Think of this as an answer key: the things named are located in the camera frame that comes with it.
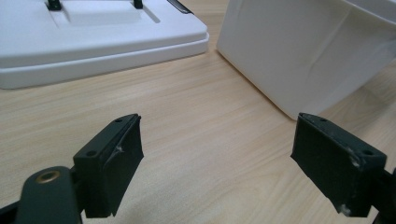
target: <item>black plastic part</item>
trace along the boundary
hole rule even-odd
[[[396,223],[395,181],[395,173],[391,175],[384,171],[373,182],[371,191],[372,204],[379,211],[375,223]]]
[[[0,209],[0,223],[11,224],[17,218],[17,211],[20,202],[12,203]]]
[[[142,9],[143,8],[143,1],[142,0],[134,0],[134,7],[136,9]]]
[[[87,217],[116,215],[143,159],[139,123],[136,114],[115,119],[73,158],[77,178],[86,190]]]
[[[49,3],[47,4],[47,8],[50,11],[60,11],[62,10],[62,5],[59,0],[49,0]]]
[[[51,167],[25,181],[15,223],[81,223],[76,204],[69,169]]]
[[[339,213],[367,217],[384,153],[326,119],[300,114],[291,157]]]
[[[70,169],[70,175],[72,177],[75,193],[77,196],[77,203],[78,203],[77,208],[78,211],[81,213],[84,210],[86,204],[89,203],[87,202],[87,196],[86,196],[88,191],[83,181],[78,178],[76,167],[73,166]]]
[[[170,4],[172,4],[172,6],[174,6],[177,10],[179,10],[181,13],[183,14],[189,14],[192,13],[188,8],[186,8],[183,4],[181,4],[179,1],[177,0],[168,0],[168,2]]]

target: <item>white container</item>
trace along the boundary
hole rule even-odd
[[[281,110],[318,114],[396,55],[394,0],[230,0],[218,50]]]

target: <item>screw hole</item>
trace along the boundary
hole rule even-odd
[[[86,155],[89,157],[92,157],[92,156],[96,155],[96,151],[89,151],[89,152],[87,152]]]
[[[363,150],[363,153],[364,153],[364,155],[367,155],[367,156],[373,156],[374,155],[374,153],[372,151],[370,151],[370,150]]]

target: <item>wooden table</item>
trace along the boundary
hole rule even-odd
[[[0,206],[72,157],[111,120],[138,113],[145,158],[116,217],[85,223],[371,223],[338,215],[290,158],[289,119],[216,50],[227,0],[184,0],[205,54],[105,76],[0,90]],[[396,166],[396,63],[321,114]]]

